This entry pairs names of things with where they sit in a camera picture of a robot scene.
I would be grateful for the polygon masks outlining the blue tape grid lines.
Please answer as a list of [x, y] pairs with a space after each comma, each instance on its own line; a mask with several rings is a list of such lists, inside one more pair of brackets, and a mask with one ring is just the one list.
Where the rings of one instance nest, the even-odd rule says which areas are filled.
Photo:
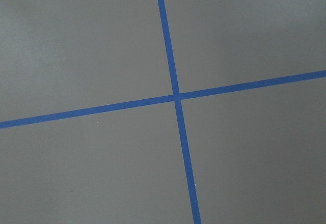
[[194, 98], [214, 96], [219, 94], [258, 89], [263, 87], [277, 86], [286, 83], [324, 78], [325, 71], [324, 70], [314, 71], [314, 72], [276, 77], [271, 79], [251, 81], [251, 82], [239, 83], [235, 85], [228, 85], [228, 86], [182, 93], [180, 92], [179, 83], [178, 83], [177, 69], [175, 66], [173, 45], [170, 36], [165, 0], [157, 0], [157, 3], [158, 3], [159, 14], [160, 14], [162, 33], [164, 37], [168, 67], [169, 67], [169, 76], [171, 80], [171, 87], [172, 87], [171, 95], [120, 102], [120, 103], [108, 104], [108, 105], [102, 105], [96, 107], [82, 108], [77, 110], [70, 110], [70, 111], [47, 114], [47, 115], [39, 115], [39, 116], [27, 117], [27, 118], [16, 119], [16, 120], [8, 120], [8, 121], [1, 122], [1, 128], [4, 129], [4, 128], [24, 126], [24, 125], [32, 125], [32, 124], [49, 122], [49, 121], [63, 120], [67, 118], [82, 117], [82, 116], [88, 116], [94, 114], [108, 113], [111, 111], [172, 102], [174, 103], [174, 107], [175, 107], [193, 222], [201, 223], [202, 220], [200, 215], [198, 196], [196, 192], [196, 183], [195, 183], [194, 173], [193, 173], [191, 152], [189, 149], [188, 138], [186, 133], [186, 125], [185, 125], [184, 113], [182, 108], [182, 101], [188, 99], [194, 99]]

